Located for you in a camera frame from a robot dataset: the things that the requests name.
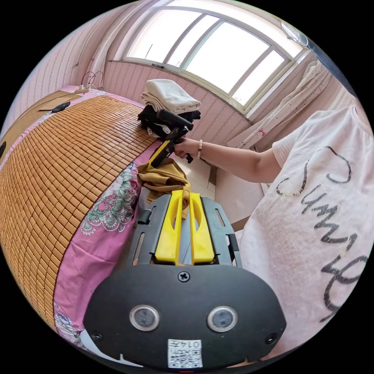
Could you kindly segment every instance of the mustard cloth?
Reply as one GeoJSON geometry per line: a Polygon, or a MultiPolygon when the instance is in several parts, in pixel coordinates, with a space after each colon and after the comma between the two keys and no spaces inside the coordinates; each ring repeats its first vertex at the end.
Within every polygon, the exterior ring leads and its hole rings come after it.
{"type": "Polygon", "coordinates": [[[157,168],[147,171],[148,163],[138,166],[140,184],[150,190],[147,203],[158,199],[162,195],[171,194],[172,191],[183,190],[182,219],[186,219],[191,191],[190,182],[178,164],[170,159],[163,160],[157,168]]]}

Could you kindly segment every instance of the qr code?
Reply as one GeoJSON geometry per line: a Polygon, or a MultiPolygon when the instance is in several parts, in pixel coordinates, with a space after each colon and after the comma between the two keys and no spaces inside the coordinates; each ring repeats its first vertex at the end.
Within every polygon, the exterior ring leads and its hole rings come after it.
{"type": "Polygon", "coordinates": [[[176,369],[203,367],[201,340],[168,340],[168,366],[176,369]]]}

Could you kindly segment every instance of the hand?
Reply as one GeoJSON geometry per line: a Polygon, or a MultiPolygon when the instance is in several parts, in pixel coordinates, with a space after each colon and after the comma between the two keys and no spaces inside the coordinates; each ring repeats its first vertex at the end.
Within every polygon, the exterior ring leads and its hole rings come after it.
{"type": "Polygon", "coordinates": [[[196,157],[199,152],[199,141],[187,138],[182,138],[181,140],[181,143],[174,146],[174,153],[182,159],[187,157],[187,153],[192,157],[196,157]]]}

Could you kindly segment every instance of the yellow clamp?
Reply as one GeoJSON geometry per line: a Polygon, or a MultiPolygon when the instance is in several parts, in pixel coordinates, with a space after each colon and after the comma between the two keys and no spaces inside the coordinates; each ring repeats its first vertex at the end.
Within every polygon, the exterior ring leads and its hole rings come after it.
{"type": "Polygon", "coordinates": [[[178,264],[180,230],[182,228],[182,200],[183,190],[171,193],[171,199],[155,252],[156,260],[159,262],[178,264]]]}
{"type": "MultiPolygon", "coordinates": [[[[156,260],[159,262],[178,264],[182,200],[183,190],[172,192],[155,252],[156,260]]],[[[210,263],[214,259],[214,250],[200,194],[190,192],[189,205],[192,265],[210,263]]]]}
{"type": "Polygon", "coordinates": [[[158,150],[151,156],[151,158],[149,159],[148,161],[148,165],[147,165],[147,171],[149,171],[151,168],[152,168],[152,162],[155,160],[155,158],[169,145],[170,141],[167,140],[167,141],[164,141],[160,147],[158,148],[158,150]]]}
{"type": "Polygon", "coordinates": [[[192,265],[210,263],[214,259],[212,240],[200,194],[194,192],[190,193],[190,220],[192,265]]]}

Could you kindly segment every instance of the pink bedsheet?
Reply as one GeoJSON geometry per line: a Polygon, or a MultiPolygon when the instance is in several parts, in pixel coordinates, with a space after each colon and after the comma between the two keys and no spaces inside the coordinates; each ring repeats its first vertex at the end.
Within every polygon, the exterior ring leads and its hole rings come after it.
{"type": "MultiPolygon", "coordinates": [[[[74,92],[77,86],[61,90],[74,92]]],[[[92,90],[80,94],[71,106],[99,95],[107,95],[143,108],[144,106],[104,91],[92,90]]],[[[20,141],[51,113],[33,123],[11,146],[0,170],[20,141]]],[[[121,251],[135,223],[141,186],[137,166],[146,163],[160,145],[155,141],[137,157],[102,193],[72,237],[61,261],[55,283],[53,306],[58,334],[83,349],[80,333],[84,330],[83,317],[95,288],[113,271],[121,251]]]]}

